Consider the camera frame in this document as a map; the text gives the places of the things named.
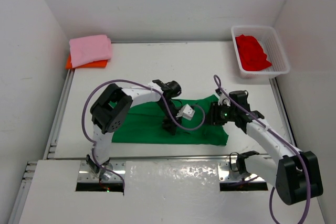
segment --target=robotic arm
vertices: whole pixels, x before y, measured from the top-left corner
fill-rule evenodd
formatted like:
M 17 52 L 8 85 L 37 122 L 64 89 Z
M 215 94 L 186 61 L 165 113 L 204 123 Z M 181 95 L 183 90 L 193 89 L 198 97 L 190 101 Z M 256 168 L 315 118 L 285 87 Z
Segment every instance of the robotic arm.
M 221 93 L 220 89 L 217 89 L 216 92 L 220 95 L 219 102 L 211 104 L 205 123 L 224 125 L 227 122 L 234 122 L 245 134 L 256 140 L 273 159 L 264 159 L 255 151 L 241 153 L 237 156 L 237 171 L 235 172 L 241 175 L 254 173 L 262 177 L 277 189 L 282 201 L 288 205 L 306 200 L 307 185 L 299 158 L 288 146 L 267 131 L 270 128 L 269 124 L 260 112 L 250 110 L 247 91 L 233 91 L 229 97 L 249 113 L 244 112 L 233 103 L 230 106 L 222 104 L 221 102 L 226 96 Z M 157 102 L 165 114 L 162 127 L 171 134 L 175 134 L 176 124 L 172 118 L 181 124 L 182 117 L 190 120 L 194 114 L 194 110 L 189 105 L 182 108 L 177 108 L 174 105 L 171 98 L 180 94 L 181 87 L 175 81 L 163 83 L 160 80 L 154 80 L 146 86 L 146 89 L 121 88 L 114 83 L 110 84 L 90 109 L 94 124 L 93 140 L 95 143 L 92 147 L 94 151 L 87 155 L 87 163 L 93 172 L 96 174 L 101 172 L 101 166 L 97 165 L 97 162 L 104 164 L 109 161 L 109 146 L 113 134 L 121 127 L 129 109 L 133 106 L 146 102 Z M 266 125 L 266 128 L 260 125 L 256 119 Z M 307 167 L 311 197 L 322 195 L 323 187 L 317 157 L 312 152 L 302 152 L 300 149 L 292 147 L 300 153 Z

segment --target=red cloth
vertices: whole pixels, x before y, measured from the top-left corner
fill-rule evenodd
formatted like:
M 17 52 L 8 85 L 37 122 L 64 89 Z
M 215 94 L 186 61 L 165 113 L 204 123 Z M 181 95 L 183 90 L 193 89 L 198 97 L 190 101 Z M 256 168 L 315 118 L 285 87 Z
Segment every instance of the red cloth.
M 272 66 L 261 45 L 253 36 L 236 37 L 241 66 L 246 71 L 261 71 Z

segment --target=plastic bin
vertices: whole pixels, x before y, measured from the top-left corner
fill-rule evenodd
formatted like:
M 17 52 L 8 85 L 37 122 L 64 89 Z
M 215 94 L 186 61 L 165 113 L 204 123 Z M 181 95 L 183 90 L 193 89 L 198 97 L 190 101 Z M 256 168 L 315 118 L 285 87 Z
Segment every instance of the plastic bin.
M 231 28 L 232 39 L 236 50 L 236 56 L 242 78 L 274 78 L 280 74 L 288 73 L 290 70 L 289 61 L 282 43 L 275 29 L 270 26 L 233 26 Z M 240 61 L 236 37 L 244 34 L 245 36 L 255 37 L 264 53 L 267 54 L 267 60 L 272 66 L 262 71 L 246 71 L 242 68 Z

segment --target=laundry basket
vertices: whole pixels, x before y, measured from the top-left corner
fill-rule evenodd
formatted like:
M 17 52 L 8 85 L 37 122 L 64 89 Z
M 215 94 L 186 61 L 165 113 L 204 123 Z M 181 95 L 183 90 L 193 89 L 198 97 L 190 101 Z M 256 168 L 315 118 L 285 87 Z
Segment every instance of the laundry basket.
M 236 56 L 242 78 L 274 78 L 280 74 L 288 73 L 290 65 L 283 49 L 282 43 L 275 29 L 270 26 L 233 26 L 231 28 L 232 39 L 236 50 Z M 243 69 L 240 61 L 236 37 L 240 35 L 253 36 L 260 43 L 267 54 L 267 60 L 272 66 L 262 71 L 247 71 Z

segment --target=orange cloth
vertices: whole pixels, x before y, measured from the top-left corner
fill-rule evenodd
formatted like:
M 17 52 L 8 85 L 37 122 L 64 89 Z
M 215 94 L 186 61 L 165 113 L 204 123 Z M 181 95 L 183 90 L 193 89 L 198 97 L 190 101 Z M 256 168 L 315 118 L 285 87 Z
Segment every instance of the orange cloth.
M 77 68 L 104 68 L 107 65 L 107 60 L 99 60 L 99 61 L 94 61 L 88 64 L 84 64 L 82 66 L 79 66 Z M 67 63 L 65 65 L 66 69 L 72 69 L 72 64 L 71 64 L 71 55 L 69 54 Z

